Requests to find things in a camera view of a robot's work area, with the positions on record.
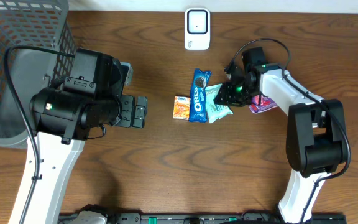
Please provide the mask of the orange tissue pack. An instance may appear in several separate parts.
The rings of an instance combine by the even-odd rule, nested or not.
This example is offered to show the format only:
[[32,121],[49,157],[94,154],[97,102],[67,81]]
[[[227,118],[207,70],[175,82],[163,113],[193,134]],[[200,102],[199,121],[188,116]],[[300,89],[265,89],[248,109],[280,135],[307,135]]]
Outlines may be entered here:
[[175,96],[173,107],[173,119],[189,120],[190,117],[190,97]]

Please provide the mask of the blue Oreo cookie pack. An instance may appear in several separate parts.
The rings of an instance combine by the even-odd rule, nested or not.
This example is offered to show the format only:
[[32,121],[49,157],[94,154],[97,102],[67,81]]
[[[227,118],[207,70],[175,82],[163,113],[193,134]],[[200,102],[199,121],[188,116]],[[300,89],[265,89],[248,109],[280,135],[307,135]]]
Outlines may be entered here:
[[190,122],[207,122],[206,114],[206,87],[211,77],[211,71],[195,69],[193,82],[191,84]]

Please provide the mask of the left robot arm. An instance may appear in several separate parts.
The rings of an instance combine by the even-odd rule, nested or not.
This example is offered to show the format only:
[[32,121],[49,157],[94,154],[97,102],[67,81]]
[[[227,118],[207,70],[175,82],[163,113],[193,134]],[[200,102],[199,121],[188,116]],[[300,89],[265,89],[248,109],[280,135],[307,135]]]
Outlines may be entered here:
[[144,96],[125,95],[129,63],[88,49],[73,55],[70,76],[60,77],[20,109],[28,132],[27,161],[9,221],[56,223],[73,167],[93,128],[142,129]]

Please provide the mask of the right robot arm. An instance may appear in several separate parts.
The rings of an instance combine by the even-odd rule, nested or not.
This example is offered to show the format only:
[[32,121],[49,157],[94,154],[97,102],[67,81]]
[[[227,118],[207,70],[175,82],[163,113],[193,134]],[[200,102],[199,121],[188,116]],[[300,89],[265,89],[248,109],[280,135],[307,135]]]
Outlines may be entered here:
[[242,63],[243,68],[235,62],[224,68],[229,80],[214,102],[245,106],[254,104],[255,97],[266,96],[287,115],[285,150],[291,176],[278,211],[284,223],[310,221],[322,185],[343,174],[336,170],[340,164],[349,166],[343,105],[310,93],[285,65],[269,63],[262,47],[243,51]]

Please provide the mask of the purple pink tissue pack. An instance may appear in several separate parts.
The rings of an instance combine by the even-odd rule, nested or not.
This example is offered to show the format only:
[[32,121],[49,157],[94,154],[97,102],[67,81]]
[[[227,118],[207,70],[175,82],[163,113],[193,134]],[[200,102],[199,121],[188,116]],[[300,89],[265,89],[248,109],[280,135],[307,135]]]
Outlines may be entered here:
[[253,114],[259,114],[276,108],[277,106],[278,105],[269,97],[257,95],[252,98],[249,109]]

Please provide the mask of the mint green tissue pack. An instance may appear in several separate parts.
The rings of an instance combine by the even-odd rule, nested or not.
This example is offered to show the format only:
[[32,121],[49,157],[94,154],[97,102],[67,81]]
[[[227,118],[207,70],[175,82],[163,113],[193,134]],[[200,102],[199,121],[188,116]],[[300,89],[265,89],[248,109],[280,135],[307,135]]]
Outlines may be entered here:
[[226,105],[217,105],[214,102],[215,97],[218,95],[221,84],[207,86],[206,91],[206,111],[209,123],[213,123],[227,115],[233,115],[232,110]]

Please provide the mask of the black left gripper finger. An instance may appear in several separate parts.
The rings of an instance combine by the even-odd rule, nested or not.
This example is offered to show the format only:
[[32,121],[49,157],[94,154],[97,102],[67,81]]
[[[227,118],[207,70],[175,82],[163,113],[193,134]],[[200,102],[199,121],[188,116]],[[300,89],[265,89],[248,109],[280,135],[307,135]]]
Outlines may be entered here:
[[136,99],[132,127],[138,129],[144,128],[146,116],[147,116],[147,98],[145,96],[139,96]]
[[135,98],[131,95],[122,95],[120,98],[122,109],[120,121],[116,126],[129,128],[133,124],[133,112],[135,108]]

